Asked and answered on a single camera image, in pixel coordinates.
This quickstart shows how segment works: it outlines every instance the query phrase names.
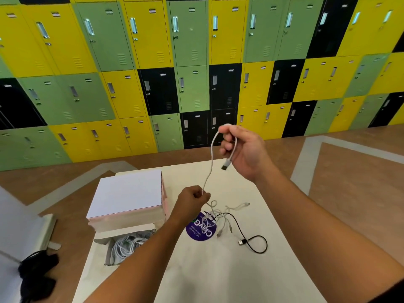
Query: person's left hand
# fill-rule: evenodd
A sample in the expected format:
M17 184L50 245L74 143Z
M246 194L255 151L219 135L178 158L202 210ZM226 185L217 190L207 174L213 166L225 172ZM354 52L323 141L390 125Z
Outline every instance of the person's left hand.
M202 209L202 206L210 199L210 193L204 192L200 186L185 187L179 194L177 202L174 205L170 215L170 220L173 219L179 222L183 227L186 227L194 220Z

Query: person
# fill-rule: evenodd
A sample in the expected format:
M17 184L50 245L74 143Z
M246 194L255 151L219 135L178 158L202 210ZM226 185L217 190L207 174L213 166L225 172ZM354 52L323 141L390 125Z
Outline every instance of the person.
M220 153L227 158L238 138L234 168L255 183L327 302L404 302L402 265L301 192L272 163L259 135L239 126L221 126L219 132L224 134ZM184 188L166 223L86 302L152 303L180 234L209 198L199 186Z

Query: floor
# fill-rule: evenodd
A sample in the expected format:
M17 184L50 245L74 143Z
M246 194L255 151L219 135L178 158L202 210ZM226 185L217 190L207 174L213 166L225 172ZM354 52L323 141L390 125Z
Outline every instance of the floor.
M404 155L404 124L326 136ZM292 137L265 142L272 160L288 177L292 176L305 139ZM214 153L218 158L218 147L215 147ZM144 169L209 159L210 149L198 148L11 170L0 172L0 185L25 205L30 205L101 163L124 160ZM49 274L57 279L57 284L51 297L44 302L71 303L94 237L85 217L99 179L113 175L112 171L104 173L40 213L57 216L51 240L62 244L57 252L60 263ZM403 164L323 143L309 195L404 265L403 183Z

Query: purple round label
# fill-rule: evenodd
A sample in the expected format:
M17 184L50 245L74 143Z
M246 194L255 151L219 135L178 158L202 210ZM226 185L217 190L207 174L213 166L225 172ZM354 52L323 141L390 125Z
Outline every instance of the purple round label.
M214 220L208 218L202 224L202 218L205 216L206 213L200 212L198 217L194 219L190 224L187 225L185 228L187 230L187 234L193 240L197 241L204 241L208 240L213 236L216 232L216 224Z

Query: table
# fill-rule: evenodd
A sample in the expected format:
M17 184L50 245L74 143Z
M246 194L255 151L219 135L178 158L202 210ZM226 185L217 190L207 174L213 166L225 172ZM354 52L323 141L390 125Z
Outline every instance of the table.
M217 208L221 210L225 210L225 205L236 207L250 202L250 206L231 213L247 238L258 234L264 236L268 250L259 255L246 245L239 246L238 240L242 237L231 217L233 233L226 228L219 238L214 235L198 242L183 231L155 303L326 302L291 250L258 189L233 166L222 170L223 163L224 159L213 162L213 171L205 187L212 194L210 200L217 200ZM203 185L210 161L157 169L162 171L172 209L184 187ZM203 209L209 210L209 207L205 205ZM114 230L110 234L126 234L131 229ZM254 239L252 246L259 250L264 248L264 243L259 238ZM106 249L107 246L92 244L73 303L82 303L115 270L116 267L104 266Z

